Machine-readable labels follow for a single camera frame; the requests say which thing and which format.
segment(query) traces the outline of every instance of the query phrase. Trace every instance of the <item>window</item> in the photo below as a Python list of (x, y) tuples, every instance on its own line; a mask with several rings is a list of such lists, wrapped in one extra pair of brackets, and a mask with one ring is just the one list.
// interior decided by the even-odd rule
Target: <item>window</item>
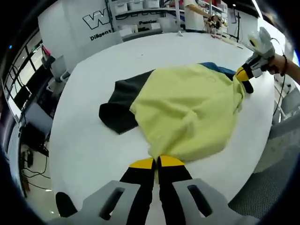
[(42, 66), (42, 38), (38, 31), (21, 50), (14, 60), (4, 84), (4, 94), (13, 115), (20, 118), (21, 110), (15, 104), (14, 98), (20, 89), (27, 84), (35, 71)]

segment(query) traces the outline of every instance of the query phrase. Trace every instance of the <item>black cable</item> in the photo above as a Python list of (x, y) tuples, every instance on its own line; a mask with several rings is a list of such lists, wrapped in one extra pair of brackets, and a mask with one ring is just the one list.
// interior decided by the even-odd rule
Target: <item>black cable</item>
[(49, 150), (46, 148), (46, 146), (44, 146), (45, 150), (49, 153)]
[[(275, 41), (277, 41), (278, 42), (278, 44), (279, 44), (279, 46), (280, 46), (280, 42), (276, 39), (276, 38), (274, 38), (274, 37), (272, 37), (271, 38), (271, 40), (275, 40)], [(282, 50), (282, 54), (284, 55), (284, 57), (285, 57), (285, 52), (283, 51), (283, 49), (282, 49), (282, 47), (280, 46), (280, 48), (281, 48), (281, 50)]]
[(46, 169), (47, 169), (47, 159), (48, 159), (48, 157), (46, 157), (45, 169), (44, 169), (43, 172), (35, 172), (35, 171), (31, 171), (31, 170), (28, 169), (28, 168), (24, 168), (25, 170), (28, 170), (28, 171), (30, 171), (30, 172), (32, 172), (32, 173), (36, 173), (36, 174), (33, 175), (33, 176), (27, 176), (27, 175), (24, 175), (24, 176), (27, 177), (27, 178), (32, 178), (32, 177), (41, 175), (41, 176), (43, 176), (43, 177), (45, 177), (45, 178), (50, 179), (50, 177), (47, 177), (47, 176), (43, 175), (43, 174), (46, 172)]
[[(279, 44), (279, 46), (280, 46), (280, 42), (276, 38), (272, 37), (271, 40), (277, 41), (278, 44)], [(285, 73), (286, 73), (286, 69), (287, 69), (287, 58), (285, 56), (285, 52), (283, 51), (282, 47), (281, 47), (281, 51), (282, 51), (283, 57), (285, 58), (285, 68), (284, 68), (283, 73), (281, 74), (281, 76), (284, 76), (284, 78), (283, 78), (283, 83), (282, 83), (282, 87), (281, 87), (281, 92), (280, 92), (279, 100), (278, 100), (277, 106), (275, 108), (275, 111), (273, 113), (273, 116), (275, 115), (275, 113), (276, 113), (276, 111), (277, 111), (277, 109), (279, 107), (279, 103), (280, 103), (280, 100), (281, 100), (281, 97), (282, 97), (283, 87), (285, 86)]]
[(25, 177), (27, 177), (27, 178), (32, 178), (32, 177), (41, 175), (42, 177), (51, 179), (50, 177), (47, 177), (47, 176), (43, 175), (43, 174), (40, 173), (40, 172), (32, 171), (32, 170), (30, 170), (30, 169), (28, 169), (28, 168), (24, 168), (24, 170), (28, 170), (28, 171), (31, 172), (31, 173), (36, 173), (36, 174), (34, 174), (33, 176), (27, 176), (27, 175), (23, 174), (23, 175), (24, 175)]
[(43, 189), (43, 190), (51, 190), (51, 189), (49, 189), (49, 188), (44, 188), (44, 187), (40, 187), (40, 186), (38, 186), (38, 185), (32, 184), (32, 183), (30, 183), (29, 181), (25, 181), (25, 182), (27, 182), (27, 183), (29, 183), (29, 184), (31, 184), (32, 186), (35, 186), (35, 187), (37, 187), (37, 188)]
[(279, 103), (280, 103), (280, 99), (281, 99), (281, 96), (282, 96), (282, 91), (283, 91), (283, 87), (285, 86), (285, 75), (284, 75), (284, 78), (283, 78), (283, 83), (282, 83), (282, 88), (281, 88), (281, 92), (280, 92), (280, 96), (279, 96), (279, 100), (278, 100), (278, 103), (277, 103), (277, 106), (276, 106), (276, 109), (273, 113), (273, 116), (275, 115), (277, 109), (278, 109), (278, 106), (279, 106)]

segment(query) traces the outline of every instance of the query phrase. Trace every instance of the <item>logo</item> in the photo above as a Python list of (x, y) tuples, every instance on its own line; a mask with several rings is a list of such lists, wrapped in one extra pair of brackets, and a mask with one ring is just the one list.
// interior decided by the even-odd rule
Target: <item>logo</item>
[(156, 22), (157, 22), (157, 20), (140, 21), (139, 25), (141, 25), (141, 24), (149, 24), (149, 23), (156, 23)]
[(93, 41), (93, 40), (95, 40), (97, 38), (100, 38), (100, 37), (104, 36), (105, 34), (109, 34), (111, 32), (112, 32), (111, 30), (107, 30), (107, 31), (104, 31), (104, 32), (102, 32), (100, 34), (95, 34), (93, 36), (90, 36), (90, 40)]
[(99, 27), (99, 25), (105, 25), (109, 23), (109, 17), (108, 15), (105, 16), (105, 12), (107, 9), (103, 9), (103, 12), (96, 11), (93, 13), (93, 15), (86, 15), (82, 19), (85, 21), (85, 23), (89, 26), (91, 30)]

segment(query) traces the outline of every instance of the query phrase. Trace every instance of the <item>table surface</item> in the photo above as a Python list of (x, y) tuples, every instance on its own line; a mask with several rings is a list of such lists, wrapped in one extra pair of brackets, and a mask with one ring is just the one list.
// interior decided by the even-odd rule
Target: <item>table surface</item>
[[(207, 34), (175, 33), (138, 38), (103, 50), (79, 63), (61, 95), (53, 120), (49, 154), (55, 192), (70, 196), (81, 209), (83, 200), (111, 180), (119, 180), (128, 166), (149, 157), (149, 144), (139, 127), (117, 135), (99, 119), (102, 103), (114, 83), (156, 68), (215, 62), (237, 70), (252, 54)], [(232, 200), (255, 169), (268, 139), (274, 110), (274, 78), (268, 73), (252, 79), (227, 146), (213, 156), (186, 164), (193, 178), (201, 178)], [(164, 216), (153, 189), (147, 224), (162, 224)]]

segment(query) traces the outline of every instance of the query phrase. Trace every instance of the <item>storage bin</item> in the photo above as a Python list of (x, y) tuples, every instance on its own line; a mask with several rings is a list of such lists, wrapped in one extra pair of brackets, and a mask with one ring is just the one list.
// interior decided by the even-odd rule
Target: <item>storage bin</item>
[(129, 2), (129, 9), (130, 10), (139, 10), (143, 9), (143, 0), (133, 0)]
[(160, 28), (164, 33), (177, 32), (178, 27), (176, 26), (176, 19), (160, 17), (158, 18)]
[(115, 8), (116, 14), (118, 14), (118, 13), (124, 13), (124, 12), (128, 11), (127, 3), (115, 4), (114, 8)]
[(158, 22), (151, 23), (151, 30), (158, 30), (158, 29), (160, 29), (160, 23)]
[(159, 8), (159, 0), (145, 0), (144, 8)]
[(119, 33), (120, 33), (121, 37), (124, 37), (124, 36), (132, 34), (132, 29), (131, 29), (131, 27), (124, 28), (124, 29), (119, 30)]

